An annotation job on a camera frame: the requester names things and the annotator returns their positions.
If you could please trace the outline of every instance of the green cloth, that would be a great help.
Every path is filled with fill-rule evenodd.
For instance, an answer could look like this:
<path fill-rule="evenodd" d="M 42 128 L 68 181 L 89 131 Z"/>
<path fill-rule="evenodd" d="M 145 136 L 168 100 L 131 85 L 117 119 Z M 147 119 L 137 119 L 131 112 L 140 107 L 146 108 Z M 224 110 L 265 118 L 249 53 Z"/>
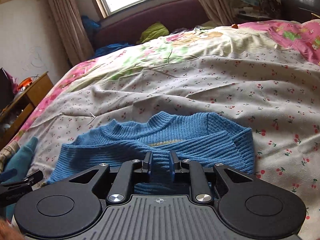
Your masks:
<path fill-rule="evenodd" d="M 168 29 L 161 23 L 155 23 L 148 29 L 146 29 L 143 33 L 141 33 L 140 40 L 137 42 L 137 44 L 142 44 L 147 41 L 151 41 L 153 39 L 167 35 L 169 35 Z"/>

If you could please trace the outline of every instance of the crosshair marking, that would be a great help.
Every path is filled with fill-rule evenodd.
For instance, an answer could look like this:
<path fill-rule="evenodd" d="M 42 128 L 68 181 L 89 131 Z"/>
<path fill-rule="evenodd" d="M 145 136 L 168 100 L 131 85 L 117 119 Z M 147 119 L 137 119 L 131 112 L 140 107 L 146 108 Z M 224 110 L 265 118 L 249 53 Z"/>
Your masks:
<path fill-rule="evenodd" d="M 158 203 L 162 203 L 165 200 L 163 198 L 157 198 L 155 201 L 158 202 Z"/>

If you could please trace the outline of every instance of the ribbed knit collar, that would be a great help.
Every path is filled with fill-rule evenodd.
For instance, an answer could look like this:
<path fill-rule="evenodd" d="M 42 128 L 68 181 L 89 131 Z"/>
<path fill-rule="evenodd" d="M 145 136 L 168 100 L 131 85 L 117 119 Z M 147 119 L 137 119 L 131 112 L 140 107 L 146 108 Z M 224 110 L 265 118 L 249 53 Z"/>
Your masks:
<path fill-rule="evenodd" d="M 134 121 L 119 123 L 117 120 L 113 119 L 109 124 L 101 126 L 100 130 L 107 138 L 117 140 L 136 139 L 164 129 L 176 117 L 177 115 L 161 111 L 151 117 L 146 123 Z"/>

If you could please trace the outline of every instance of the pink floral blanket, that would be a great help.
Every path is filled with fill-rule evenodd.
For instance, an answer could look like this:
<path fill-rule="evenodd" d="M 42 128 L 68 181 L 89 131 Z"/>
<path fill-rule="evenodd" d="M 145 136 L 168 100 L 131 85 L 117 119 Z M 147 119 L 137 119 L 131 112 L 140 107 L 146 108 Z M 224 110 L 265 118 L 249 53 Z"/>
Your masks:
<path fill-rule="evenodd" d="M 268 31 L 271 38 L 283 47 L 299 51 L 303 57 L 320 65 L 320 21 L 313 20 L 303 24 L 272 20 L 251 22 L 239 25 L 257 31 Z"/>

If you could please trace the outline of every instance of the black clip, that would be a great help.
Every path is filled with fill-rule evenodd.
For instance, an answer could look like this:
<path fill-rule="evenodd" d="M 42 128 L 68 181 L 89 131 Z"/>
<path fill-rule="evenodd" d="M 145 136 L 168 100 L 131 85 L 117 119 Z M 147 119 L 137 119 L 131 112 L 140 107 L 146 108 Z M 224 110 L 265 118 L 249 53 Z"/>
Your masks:
<path fill-rule="evenodd" d="M 204 168 L 199 162 L 190 159 L 179 161 L 175 151 L 170 151 L 169 156 L 173 182 L 189 183 L 192 201 L 210 204 L 214 196 L 208 182 L 215 183 L 213 168 Z"/>
<path fill-rule="evenodd" d="M 153 154 L 146 153 L 143 161 L 132 160 L 122 163 L 120 168 L 110 169 L 110 173 L 116 172 L 116 177 L 108 192 L 106 202 L 110 204 L 122 204 L 129 200 L 137 183 L 148 183 L 152 171 Z"/>
<path fill-rule="evenodd" d="M 16 203 L 22 196 L 31 192 L 32 186 L 42 179 L 42 171 L 36 171 L 22 181 L 0 184 L 0 207 Z"/>

